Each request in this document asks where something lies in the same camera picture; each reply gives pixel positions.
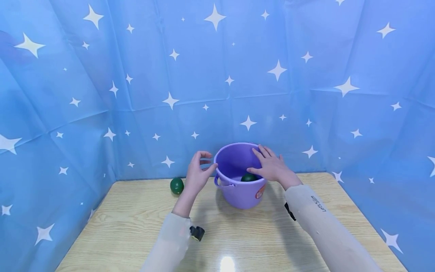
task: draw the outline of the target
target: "wooden table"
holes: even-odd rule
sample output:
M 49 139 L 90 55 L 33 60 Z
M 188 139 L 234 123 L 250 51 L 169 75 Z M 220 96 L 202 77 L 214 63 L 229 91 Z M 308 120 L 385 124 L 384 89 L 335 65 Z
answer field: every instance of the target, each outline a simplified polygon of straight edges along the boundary
M 384 271 L 406 271 L 331 175 L 299 177 Z M 115 183 L 57 271 L 138 272 L 177 200 L 169 182 Z M 277 183 L 269 183 L 257 207 L 238 210 L 210 179 L 191 212 L 193 224 L 205 229 L 204 238 L 192 240 L 177 271 L 328 271 L 310 236 L 286 212 L 283 193 Z

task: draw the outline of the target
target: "green ball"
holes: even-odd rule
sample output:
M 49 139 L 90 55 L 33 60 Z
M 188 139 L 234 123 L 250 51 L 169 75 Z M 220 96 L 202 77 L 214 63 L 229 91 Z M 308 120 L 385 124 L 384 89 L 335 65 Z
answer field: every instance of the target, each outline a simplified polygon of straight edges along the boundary
M 257 176 L 251 173 L 246 173 L 243 175 L 240 181 L 248 182 L 248 181 L 256 181 L 258 180 Z
M 171 180 L 170 187 L 171 187 L 171 191 L 175 195 L 179 195 L 184 190 L 184 183 L 181 180 L 181 178 L 174 178 L 173 180 Z

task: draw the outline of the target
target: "hand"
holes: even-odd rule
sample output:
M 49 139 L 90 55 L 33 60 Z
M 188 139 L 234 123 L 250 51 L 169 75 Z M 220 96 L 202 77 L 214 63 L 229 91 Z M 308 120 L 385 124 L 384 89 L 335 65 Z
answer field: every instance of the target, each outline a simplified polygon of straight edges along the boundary
M 187 168 L 186 182 L 184 191 L 189 194 L 197 195 L 202 188 L 204 188 L 208 178 L 213 171 L 218 167 L 217 163 L 210 165 L 210 167 L 202 169 L 201 165 L 211 163 L 210 160 L 201 160 L 202 158 L 211 158 L 211 154 L 207 151 L 198 151 L 193 156 L 189 167 Z
M 284 190 L 302 184 L 298 176 L 285 165 L 282 155 L 279 155 L 278 158 L 270 148 L 263 147 L 260 144 L 258 148 L 261 153 L 254 148 L 252 151 L 260 160 L 261 168 L 248 168 L 249 173 L 260 175 L 269 181 L 277 181 Z

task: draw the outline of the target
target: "arm sleeve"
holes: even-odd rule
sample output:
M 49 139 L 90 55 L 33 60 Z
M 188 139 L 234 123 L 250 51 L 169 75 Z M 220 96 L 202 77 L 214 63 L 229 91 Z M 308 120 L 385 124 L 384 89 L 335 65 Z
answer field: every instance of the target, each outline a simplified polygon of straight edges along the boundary
M 382 272 L 367 250 L 307 185 L 285 192 L 290 211 L 313 239 L 331 272 Z
M 172 272 L 186 254 L 191 239 L 190 218 L 166 216 L 153 249 L 140 272 Z

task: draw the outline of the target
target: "black clip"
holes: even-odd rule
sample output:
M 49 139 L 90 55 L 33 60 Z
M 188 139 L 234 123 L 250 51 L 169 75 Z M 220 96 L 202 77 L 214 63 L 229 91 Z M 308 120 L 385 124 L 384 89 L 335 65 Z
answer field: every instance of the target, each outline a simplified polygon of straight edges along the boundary
M 284 204 L 285 209 L 287 210 L 288 214 L 290 215 L 290 217 L 296 221 L 296 218 L 294 218 L 293 213 L 290 211 L 290 209 L 288 208 L 288 204 L 287 202 Z
M 190 227 L 191 236 L 193 239 L 197 240 L 198 242 L 201 242 L 202 237 L 204 236 L 205 230 L 201 227 Z

